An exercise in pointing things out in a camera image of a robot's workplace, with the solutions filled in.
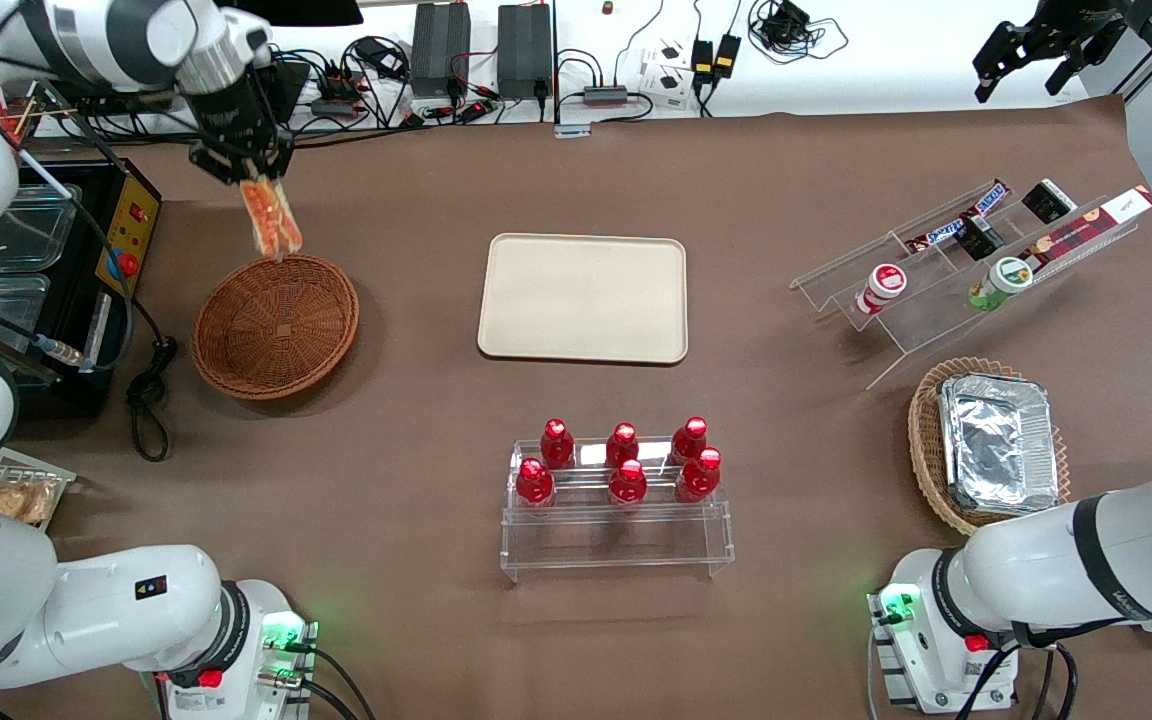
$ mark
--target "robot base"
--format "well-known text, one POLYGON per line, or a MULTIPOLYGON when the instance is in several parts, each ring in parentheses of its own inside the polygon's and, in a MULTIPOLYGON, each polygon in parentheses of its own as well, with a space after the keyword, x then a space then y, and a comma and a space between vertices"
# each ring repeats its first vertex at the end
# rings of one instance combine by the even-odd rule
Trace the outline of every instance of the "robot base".
POLYGON ((305 620, 291 611, 278 588, 264 579, 240 579, 251 606, 251 624, 234 665, 215 688, 180 688, 168 683, 172 720, 279 720, 288 692, 256 682, 262 670, 301 670, 297 657, 268 647, 270 642, 306 642, 305 620))
MULTIPOLYGON (((892 571, 890 584, 869 597, 888 698, 893 705, 916 705, 925 714, 960 711, 995 652, 968 652, 963 638, 942 619, 932 594, 932 569, 939 556, 938 550, 909 553, 892 571), (904 623, 878 626, 893 605, 905 615, 904 623)), ((1015 702, 1016 667, 1011 653, 980 689, 973 710, 1009 708, 1015 702)))

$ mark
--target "aluminum foil container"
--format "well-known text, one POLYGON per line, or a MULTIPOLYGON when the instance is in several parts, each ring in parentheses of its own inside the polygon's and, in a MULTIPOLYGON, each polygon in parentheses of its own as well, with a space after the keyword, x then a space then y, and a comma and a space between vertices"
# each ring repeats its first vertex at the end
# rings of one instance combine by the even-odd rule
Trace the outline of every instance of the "aluminum foil container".
POLYGON ((950 498, 965 510, 1028 515, 1060 501, 1047 393, 986 374, 941 382, 950 498))

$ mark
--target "red switch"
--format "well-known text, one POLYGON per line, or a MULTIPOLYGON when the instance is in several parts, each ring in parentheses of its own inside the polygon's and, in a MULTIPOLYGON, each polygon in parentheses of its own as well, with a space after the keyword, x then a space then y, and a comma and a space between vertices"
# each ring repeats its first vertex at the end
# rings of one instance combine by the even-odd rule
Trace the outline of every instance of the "red switch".
POLYGON ((982 652, 990 650, 990 638, 984 635, 968 635, 963 638, 963 644, 968 646, 968 652, 982 652))
POLYGON ((219 688, 221 676, 220 670, 203 670, 202 673, 198 673, 198 687, 219 688))
POLYGON ((118 263, 118 272, 122 273, 123 278, 141 273, 141 260, 137 260, 136 255, 131 255, 131 252, 119 252, 115 263, 118 263))

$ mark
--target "white table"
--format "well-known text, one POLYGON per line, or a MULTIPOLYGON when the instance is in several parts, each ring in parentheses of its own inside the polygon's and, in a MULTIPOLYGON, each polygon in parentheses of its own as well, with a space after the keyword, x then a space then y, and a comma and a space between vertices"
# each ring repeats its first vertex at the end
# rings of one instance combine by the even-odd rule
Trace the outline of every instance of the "white table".
MULTIPOLYGON (((737 0, 699 0, 704 23, 702 37, 718 41, 732 22, 737 0)), ((813 18, 828 13, 850 38, 844 50, 826 60, 804 59, 776 67, 758 53, 746 37, 750 5, 755 0, 740 0, 740 13, 733 32, 741 37, 741 51, 730 79, 722 82, 708 108, 714 115, 760 115, 765 113, 795 113, 801 115, 855 113, 919 113, 919 111, 979 109, 973 97, 977 78, 972 59, 980 45, 1001 20, 1021 23, 1033 14, 1034 0, 996 0, 976 3, 973 0, 803 0, 803 8, 813 18)), ((499 0, 470 0, 472 20, 471 50, 490 51, 497 45, 497 9, 499 0)), ((652 17, 653 0, 617 0, 611 15, 602 15, 602 0, 558 0, 558 45, 588 50, 602 61, 611 82, 616 54, 630 33, 652 17)), ((282 50, 317 50, 326 56, 339 58, 356 38, 365 35, 389 37, 407 44, 411 40, 416 9, 411 5, 365 6, 364 24, 338 28, 275 28, 274 41, 282 50)), ((690 50, 696 32, 696 15, 691 0, 664 0, 660 17, 635 40, 630 53, 622 61, 620 82, 628 90, 637 90, 641 50, 660 38, 672 38, 690 50)), ((998 85, 984 109, 1046 108, 1087 97, 1078 78, 1056 97, 1047 96, 1043 83, 1056 67, 1055 60, 1030 65, 1013 73, 998 85)), ((475 56, 470 63, 470 79, 477 85, 495 85, 494 56, 475 56)), ((558 96, 581 91, 589 83, 584 65, 563 65, 558 96)), ((396 82, 376 83, 385 108, 394 100, 396 82)), ((302 92, 301 101, 317 97, 311 85, 302 92)), ((586 109, 579 100, 563 105, 563 123, 586 123, 599 118, 636 113, 645 105, 622 109, 586 109)), ((655 109, 650 118, 696 118, 699 111, 655 109)), ((180 118, 189 119, 187 109, 180 118)), ((505 123, 536 122, 539 119, 535 100, 524 100, 503 112, 505 123)), ((550 100, 547 120, 553 119, 550 100)), ((312 115, 300 108, 293 115, 291 127, 302 127, 312 115)), ((479 123, 493 122, 492 115, 479 123)), ((168 119, 147 118, 151 132, 182 132, 180 123, 168 119)), ((358 129, 376 127, 371 119, 358 129)), ((320 120, 312 128, 336 129, 329 120, 320 120)), ((59 135, 54 126, 41 135, 59 135)))

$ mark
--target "brown table cover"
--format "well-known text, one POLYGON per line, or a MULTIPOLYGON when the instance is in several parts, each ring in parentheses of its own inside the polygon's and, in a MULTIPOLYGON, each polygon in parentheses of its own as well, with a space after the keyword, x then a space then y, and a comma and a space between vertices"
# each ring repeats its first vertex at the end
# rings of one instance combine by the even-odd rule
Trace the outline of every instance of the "brown table cover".
MULTIPOLYGON (((168 204, 141 298, 189 338, 207 291, 253 256, 236 191, 180 146, 128 149, 168 204)), ((934 361, 982 355, 1041 382, 1074 497, 1152 479, 1152 211, 1049 300, 984 325, 873 392, 893 350, 820 319, 796 275, 993 177, 1075 199, 1142 182, 1123 106, 445 128, 300 151, 285 179, 305 251, 355 279, 362 327, 321 387, 268 406, 219 395, 182 357, 161 411, 172 458, 132 454, 122 391, 96 424, 14 447, 91 478, 50 533, 61 559, 195 543, 225 577, 279 585, 381 720, 861 719, 864 593, 904 553, 960 544, 919 495, 905 406, 934 361), (689 259, 691 350, 672 367, 486 359, 475 346, 502 232, 672 237, 689 259), (707 416, 726 456, 736 562, 500 573, 516 437, 562 416, 669 433, 707 416)), ((1152 719, 1152 635, 1071 641, 1076 715, 1152 719)), ((1029 717, 1043 661, 1024 655, 1029 717)), ((1064 681, 1058 670, 1048 714, 1064 681)), ((319 679, 339 694, 343 683, 319 679)), ((885 717, 912 717, 886 706, 885 717)), ((122 667, 0 692, 20 720, 156 715, 122 667)), ((332 710, 314 704, 316 717, 332 710)))

